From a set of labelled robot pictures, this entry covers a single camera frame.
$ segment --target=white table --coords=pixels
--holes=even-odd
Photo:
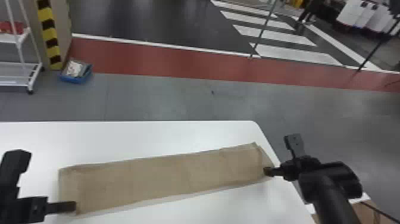
[[[0,153],[33,153],[20,197],[58,199],[57,170],[74,164],[194,153],[249,142],[280,164],[254,122],[0,123]],[[294,186],[282,178],[184,200],[96,216],[50,215],[45,223],[314,223]]]

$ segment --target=red floor stripe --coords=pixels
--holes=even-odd
[[[70,55],[92,63],[97,73],[400,92],[400,83],[385,87],[400,80],[399,75],[362,71],[354,76],[355,70],[295,61],[249,60],[234,55],[79,38],[73,39]]]

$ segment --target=white stripe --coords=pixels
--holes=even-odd
[[[288,33],[279,33],[279,32],[264,30],[261,37],[264,39],[271,39],[271,40],[275,40],[275,41],[285,41],[285,42],[290,42],[290,43],[298,43],[298,44],[316,46],[316,44],[311,42],[305,36],[293,35],[293,34],[288,34]]]
[[[215,53],[215,54],[237,55],[237,56],[241,56],[241,57],[250,56],[250,54],[248,54],[248,53],[241,53],[241,52],[220,51],[220,50],[205,49],[205,48],[194,48],[191,46],[180,46],[180,45],[172,45],[172,44],[166,44],[166,43],[153,43],[153,42],[147,42],[147,41],[136,41],[136,40],[128,40],[128,39],[120,39],[120,38],[106,38],[103,36],[93,36],[93,35],[86,35],[86,34],[80,34],[80,33],[73,33],[72,37],[98,40],[98,41],[110,41],[110,42],[117,42],[117,43],[132,43],[132,44],[137,44],[137,45],[158,46],[158,47],[162,47],[162,48],[182,49],[182,50],[188,50],[188,51],[200,51],[200,52],[208,52],[208,53]]]
[[[226,12],[226,11],[221,11],[221,13],[225,16],[225,18],[228,18],[230,20],[245,21],[247,23],[254,23],[254,24],[259,24],[259,25],[264,25],[264,23],[265,23],[265,19],[263,19],[263,18],[242,15],[242,14],[238,14],[238,13],[230,13],[230,12]],[[287,23],[275,21],[275,20],[268,21],[268,26],[281,28],[281,29],[294,30]]]
[[[245,36],[258,37],[261,32],[261,29],[252,28],[252,27],[246,27],[246,26],[240,26],[240,25],[233,25],[233,27],[235,27],[236,30],[238,30],[241,35],[245,35]],[[274,31],[269,31],[269,30],[264,30],[261,37],[264,39],[271,39],[271,40],[275,40],[275,41],[285,41],[285,42],[290,42],[290,43],[298,43],[298,44],[316,46],[314,43],[312,43],[309,39],[307,39],[304,36],[274,32]]]
[[[346,69],[353,69],[353,70],[358,69],[358,67],[355,67],[355,66],[345,66],[345,67],[346,67]],[[374,70],[367,69],[367,68],[362,68],[361,70],[362,71],[374,71]],[[379,70],[378,72],[389,73],[389,74],[400,74],[400,72],[398,72],[398,71],[389,71],[389,70]]]
[[[331,37],[328,34],[324,33],[322,30],[316,28],[314,25],[310,25],[310,26],[308,26],[308,28],[311,31],[313,31],[314,33],[316,33],[317,35],[319,35],[320,37],[322,37],[323,39],[325,39],[326,41],[328,41],[330,44],[335,46],[337,49],[339,49],[343,53],[345,53],[349,57],[353,58],[356,62],[361,64],[365,60],[365,58],[363,58],[362,56],[360,56],[359,54],[354,52],[352,49],[348,48],[347,46],[345,46],[344,44],[340,43],[339,41],[337,41],[333,37]],[[378,66],[372,64],[371,62],[367,62],[365,64],[365,67],[368,68],[368,69],[375,70],[375,71],[381,71],[381,69]]]
[[[255,50],[263,57],[280,58],[292,61],[306,61],[320,64],[332,64],[336,66],[342,65],[329,54],[319,52],[281,48],[278,46],[268,46],[262,44],[259,44]]]
[[[219,2],[219,1],[211,1],[211,2],[218,7],[229,8],[231,10],[238,10],[238,11],[243,11],[246,13],[254,13],[254,14],[259,14],[259,15],[269,15],[269,12],[265,11],[265,10],[258,10],[256,8],[235,5],[235,4],[231,4],[231,3],[227,3],[227,2]]]
[[[242,14],[238,14],[238,13],[230,13],[230,12],[225,12],[225,11],[221,11],[221,13],[222,13],[222,15],[225,16],[225,18],[228,18],[230,20],[244,21],[247,23],[254,23],[254,24],[260,24],[260,25],[264,25],[264,23],[265,23],[265,19],[263,19],[263,18],[242,15]]]
[[[241,35],[245,36],[258,37],[261,32],[261,29],[247,27],[247,26],[233,25],[233,27],[236,28],[236,30],[238,30]]]
[[[268,21],[268,26],[276,27],[276,28],[281,28],[281,29],[287,29],[287,30],[294,30],[293,27],[288,25],[287,23],[284,22],[279,22],[279,21],[274,21],[270,20]]]

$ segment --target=person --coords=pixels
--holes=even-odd
[[[297,22],[302,23],[305,19],[305,23],[310,23],[311,17],[320,9],[324,0],[310,0],[303,13],[300,15]]]

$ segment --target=blue bin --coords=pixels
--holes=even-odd
[[[58,75],[58,77],[63,82],[70,82],[70,83],[73,83],[73,84],[82,84],[82,83],[85,83],[87,81],[87,79],[89,78],[89,76],[91,74],[92,74],[92,65],[89,64],[89,65],[86,66],[86,71],[83,74],[83,76],[81,76],[81,77],[65,76],[65,75],[63,75],[63,72],[61,72]]]

